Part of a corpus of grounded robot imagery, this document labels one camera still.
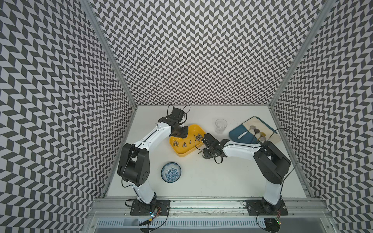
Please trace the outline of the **aluminium front rail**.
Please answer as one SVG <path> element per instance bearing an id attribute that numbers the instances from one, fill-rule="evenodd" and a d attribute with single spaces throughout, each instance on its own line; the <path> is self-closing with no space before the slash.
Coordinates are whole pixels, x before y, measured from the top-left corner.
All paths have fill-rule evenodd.
<path id="1" fill-rule="evenodd" d="M 255 217 L 263 210 L 254 198 L 169 198 L 170 217 Z M 274 215 L 285 217 L 331 218 L 324 201 L 318 198 L 284 198 L 285 207 Z M 94 201 L 88 218 L 130 216 L 132 202 L 126 197 Z"/>

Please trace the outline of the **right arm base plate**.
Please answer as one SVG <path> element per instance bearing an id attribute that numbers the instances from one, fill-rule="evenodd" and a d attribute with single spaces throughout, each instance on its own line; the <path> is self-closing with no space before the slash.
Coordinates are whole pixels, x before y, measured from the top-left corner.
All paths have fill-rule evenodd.
<path id="1" fill-rule="evenodd" d="M 288 216 L 288 209 L 283 199 L 277 204 L 272 205 L 264 199 L 245 200 L 243 202 L 250 216 L 268 215 L 268 216 Z"/>

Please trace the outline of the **gold round spoon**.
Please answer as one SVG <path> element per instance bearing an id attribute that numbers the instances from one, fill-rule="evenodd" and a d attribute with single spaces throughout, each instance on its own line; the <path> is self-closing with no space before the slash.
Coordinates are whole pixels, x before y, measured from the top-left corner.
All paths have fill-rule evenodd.
<path id="1" fill-rule="evenodd" d="M 260 132 L 260 138 L 259 139 L 266 139 L 266 134 L 264 132 Z"/>

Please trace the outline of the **yellow plastic storage box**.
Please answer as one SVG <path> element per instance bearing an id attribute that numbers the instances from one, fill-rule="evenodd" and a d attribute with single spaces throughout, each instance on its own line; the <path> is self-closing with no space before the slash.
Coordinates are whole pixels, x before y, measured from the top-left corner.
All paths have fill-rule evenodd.
<path id="1" fill-rule="evenodd" d="M 188 127 L 188 136 L 187 138 L 176 138 L 171 137 L 169 139 L 169 144 L 174 150 L 174 152 L 179 157 L 185 157 L 191 152 L 197 150 L 203 145 L 202 139 L 200 141 L 196 140 L 196 136 L 200 134 L 202 136 L 205 135 L 205 131 L 197 124 L 190 125 Z M 178 141 L 179 146 L 173 146 L 173 142 Z"/>

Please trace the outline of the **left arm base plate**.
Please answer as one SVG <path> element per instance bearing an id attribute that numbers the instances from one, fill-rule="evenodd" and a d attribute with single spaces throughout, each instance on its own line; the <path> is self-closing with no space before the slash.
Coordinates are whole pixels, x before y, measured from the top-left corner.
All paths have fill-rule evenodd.
<path id="1" fill-rule="evenodd" d="M 134 200 L 131 206 L 131 216 L 150 216 L 156 208 L 160 209 L 161 216 L 167 216 L 170 211 L 170 200 L 156 200 L 153 203 L 146 204 L 139 200 Z"/>

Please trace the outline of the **blue white ceramic bowl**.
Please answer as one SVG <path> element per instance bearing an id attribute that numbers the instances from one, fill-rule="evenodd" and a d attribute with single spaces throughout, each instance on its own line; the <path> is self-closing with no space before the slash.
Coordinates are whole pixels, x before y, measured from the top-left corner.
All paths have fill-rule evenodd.
<path id="1" fill-rule="evenodd" d="M 161 170 L 161 178 L 167 183 L 174 183 L 179 180 L 182 174 L 182 169 L 179 164 L 169 162 L 164 165 Z"/>

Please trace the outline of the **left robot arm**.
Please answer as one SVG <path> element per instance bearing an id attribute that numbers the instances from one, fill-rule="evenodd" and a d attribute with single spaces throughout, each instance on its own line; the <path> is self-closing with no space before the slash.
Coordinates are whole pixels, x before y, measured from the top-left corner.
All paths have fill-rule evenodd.
<path id="1" fill-rule="evenodd" d="M 144 138 L 134 144 L 126 143 L 122 147 L 117 174 L 133 188 L 140 203 L 152 205 L 156 201 L 156 193 L 148 182 L 151 171 L 150 154 L 166 138 L 186 138 L 186 120 L 187 112 L 174 107 L 170 114 L 158 120 Z"/>

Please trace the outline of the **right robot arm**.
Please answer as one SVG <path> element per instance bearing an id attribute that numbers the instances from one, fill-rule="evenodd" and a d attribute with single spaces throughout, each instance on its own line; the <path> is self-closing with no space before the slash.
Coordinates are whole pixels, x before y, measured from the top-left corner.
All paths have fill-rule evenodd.
<path id="1" fill-rule="evenodd" d="M 202 142 L 205 145 L 202 149 L 205 159 L 237 157 L 256 162 L 266 179 L 262 203 L 270 207 L 280 203 L 282 185 L 291 161 L 275 144 L 270 141 L 262 144 L 235 143 L 228 139 L 218 141 L 211 134 L 205 134 Z"/>

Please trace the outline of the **teal tray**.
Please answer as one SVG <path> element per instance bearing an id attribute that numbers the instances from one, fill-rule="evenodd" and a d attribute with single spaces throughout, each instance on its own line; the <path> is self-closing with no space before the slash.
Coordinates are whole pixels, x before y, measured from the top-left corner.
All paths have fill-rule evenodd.
<path id="1" fill-rule="evenodd" d="M 282 140 L 275 129 L 257 116 L 251 117 L 230 131 L 229 138 L 234 142 L 244 144 L 259 144 L 265 141 L 276 144 Z"/>

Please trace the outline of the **clear plastic cup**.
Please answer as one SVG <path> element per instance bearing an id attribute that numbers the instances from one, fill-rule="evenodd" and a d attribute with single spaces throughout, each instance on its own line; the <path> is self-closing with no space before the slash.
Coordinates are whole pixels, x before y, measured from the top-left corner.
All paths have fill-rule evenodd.
<path id="1" fill-rule="evenodd" d="M 226 127 L 227 121 L 225 119 L 220 118 L 215 121 L 215 132 L 217 134 L 221 135 L 225 131 Z"/>

